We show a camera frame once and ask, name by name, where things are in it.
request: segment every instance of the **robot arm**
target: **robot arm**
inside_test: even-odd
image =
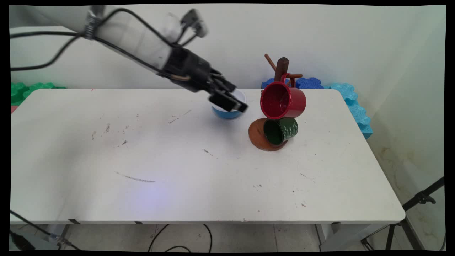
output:
[[[152,31],[153,28],[144,25],[140,22],[140,17],[134,16],[129,10],[119,11],[104,21],[114,10],[116,7],[113,5],[25,7],[25,11],[35,17],[39,14],[42,22],[53,22],[83,33],[86,39],[97,38],[98,41],[109,42],[123,49],[155,68],[139,62],[143,67],[158,75],[167,74],[167,78],[183,88],[192,92],[208,92],[209,101],[227,111],[246,110],[248,106],[231,94],[235,85],[211,68],[206,60],[183,48],[184,44],[177,44],[187,28],[192,28],[195,36],[206,35],[207,29],[195,9],[191,9],[180,21],[169,16],[164,35]],[[119,52],[115,47],[110,49]]]

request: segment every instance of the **wooden mug tree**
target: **wooden mug tree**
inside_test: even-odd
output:
[[[288,67],[289,67],[289,60],[286,57],[282,57],[277,61],[277,65],[273,63],[273,61],[270,59],[268,54],[266,53],[265,58],[269,62],[270,66],[272,69],[275,71],[275,78],[274,81],[280,81],[281,76],[283,74],[286,74],[288,72]],[[286,83],[286,85],[289,86],[289,83],[291,83],[293,86],[295,85],[295,79],[303,77],[302,74],[289,74],[286,76],[286,78],[289,78],[289,82]],[[276,151],[281,149],[286,145],[288,142],[287,140],[283,142],[280,145],[273,145],[271,144],[267,138],[265,137],[264,134],[264,122],[267,120],[266,118],[260,118],[250,124],[250,127],[248,128],[248,135],[250,137],[251,143],[253,143],[254,146],[256,146],[258,149],[264,150],[264,151]]]

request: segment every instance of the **white table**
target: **white table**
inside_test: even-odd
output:
[[[265,116],[260,89],[242,91],[249,109],[234,120],[215,116],[206,92],[33,92],[11,115],[10,208],[38,224],[404,219],[338,91],[303,90],[299,132],[276,152],[249,141]]]

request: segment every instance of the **green mug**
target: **green mug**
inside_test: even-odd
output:
[[[264,134],[273,145],[280,145],[284,141],[297,135],[298,125],[294,118],[267,119],[264,122]]]

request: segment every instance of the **blue bowl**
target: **blue bowl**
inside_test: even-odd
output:
[[[237,89],[235,89],[232,92],[232,95],[242,102],[247,102],[247,97],[245,96],[245,94]],[[212,109],[217,116],[219,116],[220,118],[223,118],[223,119],[233,119],[233,118],[238,117],[242,113],[238,110],[232,110],[231,112],[228,112],[213,103],[212,103]]]

